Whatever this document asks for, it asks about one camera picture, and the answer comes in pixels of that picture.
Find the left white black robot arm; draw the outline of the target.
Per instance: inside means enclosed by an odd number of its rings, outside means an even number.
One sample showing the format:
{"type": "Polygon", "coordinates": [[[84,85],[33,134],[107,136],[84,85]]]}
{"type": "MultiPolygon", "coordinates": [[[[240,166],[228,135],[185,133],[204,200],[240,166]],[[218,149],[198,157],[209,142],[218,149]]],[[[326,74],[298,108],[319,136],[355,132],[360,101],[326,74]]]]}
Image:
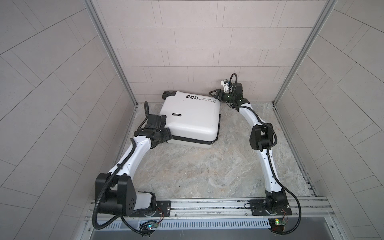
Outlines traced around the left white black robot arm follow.
{"type": "Polygon", "coordinates": [[[99,174],[96,179],[97,198],[92,215],[92,225],[96,230],[121,219],[134,233],[150,236],[159,222],[148,221],[136,229],[125,218],[132,214],[152,216],[155,213],[164,217],[164,212],[157,208],[155,193],[137,192],[133,184],[134,174],[145,154],[172,139],[170,129],[166,128],[167,117],[150,114],[147,102],[144,109],[146,117],[130,139],[126,153],[108,173],[99,174]]]}

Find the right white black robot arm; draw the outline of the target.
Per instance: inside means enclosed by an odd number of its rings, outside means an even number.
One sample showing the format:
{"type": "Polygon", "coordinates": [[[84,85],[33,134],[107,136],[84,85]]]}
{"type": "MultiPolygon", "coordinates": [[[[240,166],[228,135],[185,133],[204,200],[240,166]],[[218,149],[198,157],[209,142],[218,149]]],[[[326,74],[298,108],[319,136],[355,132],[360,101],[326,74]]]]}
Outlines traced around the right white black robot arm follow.
{"type": "Polygon", "coordinates": [[[301,223],[302,209],[299,199],[278,178],[272,151],[272,148],[278,143],[278,138],[273,125],[263,121],[252,108],[250,102],[244,97],[243,86],[238,82],[236,73],[233,73],[228,80],[221,81],[221,85],[224,88],[223,90],[210,91],[209,95],[236,110],[252,127],[249,140],[250,146],[258,154],[265,177],[266,198],[263,210],[270,216],[283,215],[281,219],[275,220],[270,232],[281,236],[291,234],[301,223]],[[287,194],[291,195],[297,203],[298,219],[296,224],[286,231],[282,223],[292,213],[287,194]]]}

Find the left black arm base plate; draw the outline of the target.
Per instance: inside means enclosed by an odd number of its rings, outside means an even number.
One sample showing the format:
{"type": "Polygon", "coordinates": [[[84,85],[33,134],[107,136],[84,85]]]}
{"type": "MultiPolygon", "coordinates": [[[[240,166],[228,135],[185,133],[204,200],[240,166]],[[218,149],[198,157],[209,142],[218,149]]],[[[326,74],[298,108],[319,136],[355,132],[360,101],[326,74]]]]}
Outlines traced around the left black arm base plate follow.
{"type": "Polygon", "coordinates": [[[134,211],[130,218],[160,218],[169,217],[171,210],[171,201],[156,201],[156,204],[151,204],[147,209],[134,211]]]}

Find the black suitcase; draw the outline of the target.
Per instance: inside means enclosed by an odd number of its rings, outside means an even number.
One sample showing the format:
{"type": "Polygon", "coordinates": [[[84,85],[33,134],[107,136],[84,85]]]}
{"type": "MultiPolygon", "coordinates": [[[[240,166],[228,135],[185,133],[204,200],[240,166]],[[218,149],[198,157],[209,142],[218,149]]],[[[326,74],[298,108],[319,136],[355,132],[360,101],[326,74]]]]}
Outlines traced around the black suitcase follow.
{"type": "Polygon", "coordinates": [[[220,102],[212,97],[165,91],[160,114],[167,116],[170,144],[210,149],[220,130],[220,102]]]}

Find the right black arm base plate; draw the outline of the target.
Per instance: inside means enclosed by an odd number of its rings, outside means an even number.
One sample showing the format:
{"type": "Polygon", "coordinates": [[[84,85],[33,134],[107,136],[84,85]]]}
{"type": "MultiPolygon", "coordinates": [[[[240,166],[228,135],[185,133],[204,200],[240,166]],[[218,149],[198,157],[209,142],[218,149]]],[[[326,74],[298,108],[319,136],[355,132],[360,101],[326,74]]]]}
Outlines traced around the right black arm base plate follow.
{"type": "Polygon", "coordinates": [[[250,200],[253,216],[283,216],[292,215],[292,210],[287,200],[250,200]]]}

